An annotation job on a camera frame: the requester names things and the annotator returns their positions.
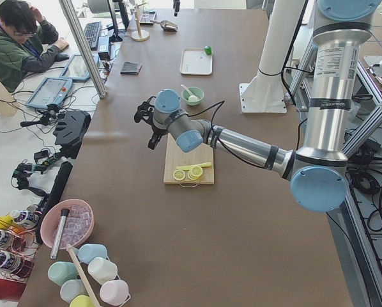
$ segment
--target green bowl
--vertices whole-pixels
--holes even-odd
[[[188,87],[188,89],[191,91],[191,93],[193,93],[199,99],[195,102],[189,102],[188,98],[190,94],[188,94],[186,90],[183,90],[181,92],[181,98],[184,99],[189,106],[198,106],[201,103],[201,100],[204,98],[204,91],[196,86],[190,86]]]

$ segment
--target bowl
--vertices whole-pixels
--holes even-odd
[[[198,106],[201,103],[201,100],[204,98],[204,91],[196,86],[189,86],[188,89],[191,91],[191,93],[193,93],[199,99],[195,102],[189,102],[188,98],[190,94],[188,94],[186,90],[183,90],[181,92],[182,99],[184,99],[189,106]]]
[[[43,218],[40,228],[42,241],[46,246],[52,248],[62,209],[69,209],[70,213],[66,219],[59,248],[66,249],[67,243],[72,246],[80,246],[88,239],[95,226],[93,211],[84,200],[64,200],[50,209]]]

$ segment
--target hand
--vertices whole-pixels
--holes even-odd
[[[56,46],[57,48],[61,49],[61,51],[63,51],[67,47],[69,47],[69,43],[64,38],[60,38],[59,40],[53,43],[53,46]]]
[[[33,13],[33,17],[36,19],[36,21],[41,23],[44,20],[44,18],[42,16],[40,10],[38,10],[37,8],[35,8],[32,5],[29,5],[29,8],[31,9],[31,11]]]

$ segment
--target white tray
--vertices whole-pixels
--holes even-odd
[[[204,48],[183,49],[180,72],[183,75],[212,74],[212,54],[207,55]]]

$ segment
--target metal scoop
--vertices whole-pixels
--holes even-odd
[[[158,20],[150,19],[150,21],[154,22],[155,24],[159,24],[164,31],[176,32],[178,30],[178,26],[175,23],[168,20],[158,21]]]

